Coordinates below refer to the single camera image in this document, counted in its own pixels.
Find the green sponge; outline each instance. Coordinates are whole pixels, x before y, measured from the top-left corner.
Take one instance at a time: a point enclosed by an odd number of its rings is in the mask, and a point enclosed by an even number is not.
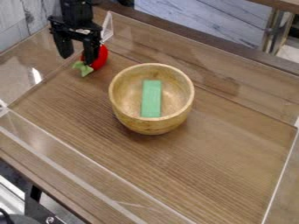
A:
[[[83,63],[83,61],[77,61],[73,65],[73,68],[78,68],[81,70],[82,77],[87,76],[94,72],[94,68]]]
[[[163,83],[159,80],[145,80],[142,117],[162,116]]]

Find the black cable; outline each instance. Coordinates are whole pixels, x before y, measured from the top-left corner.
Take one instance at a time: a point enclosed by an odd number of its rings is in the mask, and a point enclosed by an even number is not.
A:
[[[11,220],[9,212],[0,207],[0,213],[5,215],[5,220],[7,224],[15,224],[14,221]]]

